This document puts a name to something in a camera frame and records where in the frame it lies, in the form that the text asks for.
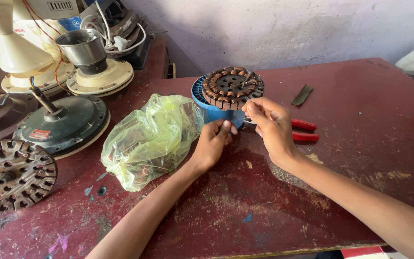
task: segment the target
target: blue plastic spool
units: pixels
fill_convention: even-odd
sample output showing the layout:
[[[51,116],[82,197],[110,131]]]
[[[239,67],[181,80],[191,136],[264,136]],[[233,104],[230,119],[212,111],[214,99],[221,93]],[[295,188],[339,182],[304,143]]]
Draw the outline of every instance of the blue plastic spool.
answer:
[[[241,110],[220,110],[220,108],[208,103],[204,96],[202,96],[202,82],[206,77],[207,75],[197,79],[191,88],[191,96],[193,97],[193,100],[197,105],[206,110],[206,123],[224,118],[231,121],[237,129],[240,129],[245,118],[245,112]]]

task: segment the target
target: hand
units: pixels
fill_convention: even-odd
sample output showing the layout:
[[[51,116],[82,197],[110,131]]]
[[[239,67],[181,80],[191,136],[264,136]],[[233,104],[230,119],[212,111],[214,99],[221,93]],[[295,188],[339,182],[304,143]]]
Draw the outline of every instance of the hand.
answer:
[[[197,167],[201,173],[209,170],[220,159],[223,148],[233,141],[230,130],[234,135],[237,135],[236,127],[225,119],[204,125],[196,150],[189,162]]]
[[[261,97],[249,99],[242,110],[257,124],[255,131],[263,138],[264,146],[274,164],[286,170],[287,162],[302,156],[293,142],[288,109]]]

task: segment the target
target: pliers handle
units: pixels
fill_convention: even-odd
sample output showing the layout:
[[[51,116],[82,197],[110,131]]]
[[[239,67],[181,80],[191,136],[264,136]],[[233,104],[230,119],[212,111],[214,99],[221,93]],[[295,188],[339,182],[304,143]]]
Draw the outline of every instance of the pliers handle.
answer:
[[[292,119],[292,127],[302,128],[305,130],[316,130],[317,126],[314,123],[310,123],[304,120]],[[310,134],[310,133],[301,133],[301,132],[292,132],[293,140],[300,141],[317,141],[319,140],[319,135]]]

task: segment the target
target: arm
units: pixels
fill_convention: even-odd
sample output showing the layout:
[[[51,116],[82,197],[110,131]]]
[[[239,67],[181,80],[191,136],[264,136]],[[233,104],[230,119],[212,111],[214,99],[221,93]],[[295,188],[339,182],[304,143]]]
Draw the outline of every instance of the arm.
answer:
[[[292,139],[288,109],[267,98],[248,100],[242,109],[274,164],[305,181],[356,216],[389,245],[414,259],[414,208],[361,185],[304,156]]]
[[[137,259],[154,231],[183,192],[218,162],[237,129],[224,119],[204,125],[193,155],[122,218],[86,259]]]

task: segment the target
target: red pliers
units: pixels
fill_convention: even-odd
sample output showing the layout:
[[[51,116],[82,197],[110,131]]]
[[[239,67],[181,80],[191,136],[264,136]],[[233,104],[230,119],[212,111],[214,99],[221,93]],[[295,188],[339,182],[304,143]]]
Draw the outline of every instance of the red pliers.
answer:
[[[250,124],[256,124],[250,117],[245,117],[244,122],[250,123]],[[305,130],[311,130],[315,131],[317,129],[317,126],[314,123],[310,123],[304,120],[297,120],[292,119],[292,127],[296,128],[302,128]],[[295,132],[292,131],[293,140],[299,140],[299,141],[317,141],[319,140],[319,135],[314,133],[301,133],[301,132]]]

